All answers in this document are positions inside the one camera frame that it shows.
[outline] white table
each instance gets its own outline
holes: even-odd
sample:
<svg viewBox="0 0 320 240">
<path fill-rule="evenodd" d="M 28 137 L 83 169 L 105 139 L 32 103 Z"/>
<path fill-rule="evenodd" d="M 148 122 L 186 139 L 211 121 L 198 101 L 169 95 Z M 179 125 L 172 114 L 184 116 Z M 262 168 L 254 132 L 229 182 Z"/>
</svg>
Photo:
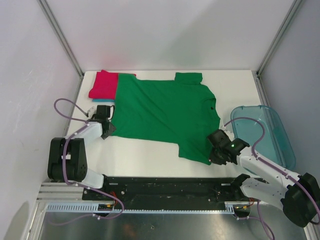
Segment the white table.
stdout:
<svg viewBox="0 0 320 240">
<path fill-rule="evenodd" d="M 216 97 L 216 110 L 221 123 L 230 120 L 231 111 L 238 106 L 260 105 L 255 81 L 250 70 L 195 70 L 195 71 L 119 71 L 134 73 L 138 79 L 173 80 L 176 72 L 202 73 L 202 84 L 207 85 Z M 76 103 L 85 111 L 91 107 L 107 103 L 92 102 L 88 98 L 96 79 L 96 71 L 87 71 Z M 75 109 L 72 117 L 86 119 Z M 68 135 L 83 126 L 83 122 L 71 121 Z M 178 145 L 150 140 L 129 139 L 110 136 L 106 140 L 97 139 L 86 146 L 88 167 L 98 173 L 117 177 L 186 177 L 222 178 L 249 174 L 243 168 L 227 165 L 205 165 L 178 157 Z"/>
</svg>

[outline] plastic container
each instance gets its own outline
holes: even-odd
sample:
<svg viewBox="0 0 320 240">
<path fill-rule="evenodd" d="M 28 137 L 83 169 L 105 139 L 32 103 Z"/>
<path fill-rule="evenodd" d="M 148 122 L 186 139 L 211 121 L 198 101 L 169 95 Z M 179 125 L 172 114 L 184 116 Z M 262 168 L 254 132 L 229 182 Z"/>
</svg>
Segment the plastic container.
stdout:
<svg viewBox="0 0 320 240">
<path fill-rule="evenodd" d="M 265 136 L 255 150 L 274 163 L 293 170 L 296 157 L 278 113 L 268 106 L 238 106 L 231 113 L 231 119 L 249 117 L 258 120 L 265 128 Z M 252 146 L 262 135 L 259 124 L 249 119 L 232 122 L 235 138 L 240 138 Z"/>
</svg>

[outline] translucent plastic basket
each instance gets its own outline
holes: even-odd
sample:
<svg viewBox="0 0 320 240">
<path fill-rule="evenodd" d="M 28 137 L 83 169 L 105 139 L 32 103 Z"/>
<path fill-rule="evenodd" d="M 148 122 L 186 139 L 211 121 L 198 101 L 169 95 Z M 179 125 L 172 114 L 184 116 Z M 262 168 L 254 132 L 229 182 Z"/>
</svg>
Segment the translucent plastic basket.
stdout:
<svg viewBox="0 0 320 240">
<path fill-rule="evenodd" d="M 278 113 L 268 106 L 239 106 L 231 113 L 231 119 L 249 117 L 258 120 L 265 128 L 265 136 L 255 148 L 276 164 L 293 170 L 296 157 Z M 235 138 L 240 138 L 252 146 L 262 135 L 261 126 L 249 119 L 232 122 Z"/>
</svg>

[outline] green cloth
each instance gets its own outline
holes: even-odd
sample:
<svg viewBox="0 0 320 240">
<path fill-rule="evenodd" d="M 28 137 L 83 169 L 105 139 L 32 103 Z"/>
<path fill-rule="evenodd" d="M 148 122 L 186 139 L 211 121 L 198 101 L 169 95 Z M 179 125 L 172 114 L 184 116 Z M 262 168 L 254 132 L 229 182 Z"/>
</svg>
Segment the green cloth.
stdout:
<svg viewBox="0 0 320 240">
<path fill-rule="evenodd" d="M 207 136 L 220 118 L 215 95 L 201 81 L 201 73 L 177 72 L 174 80 L 119 74 L 112 135 L 178 144 L 179 157 L 210 165 Z"/>
</svg>

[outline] folded red cloth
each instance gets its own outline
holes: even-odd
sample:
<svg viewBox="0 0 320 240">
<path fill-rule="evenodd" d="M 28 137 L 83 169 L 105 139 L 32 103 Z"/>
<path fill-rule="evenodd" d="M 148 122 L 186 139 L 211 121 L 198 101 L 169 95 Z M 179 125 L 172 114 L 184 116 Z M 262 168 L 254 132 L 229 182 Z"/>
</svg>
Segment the folded red cloth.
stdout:
<svg viewBox="0 0 320 240">
<path fill-rule="evenodd" d="M 89 91 L 91 99 L 115 99 L 118 86 L 118 73 L 105 70 L 96 73 L 93 88 Z"/>
</svg>

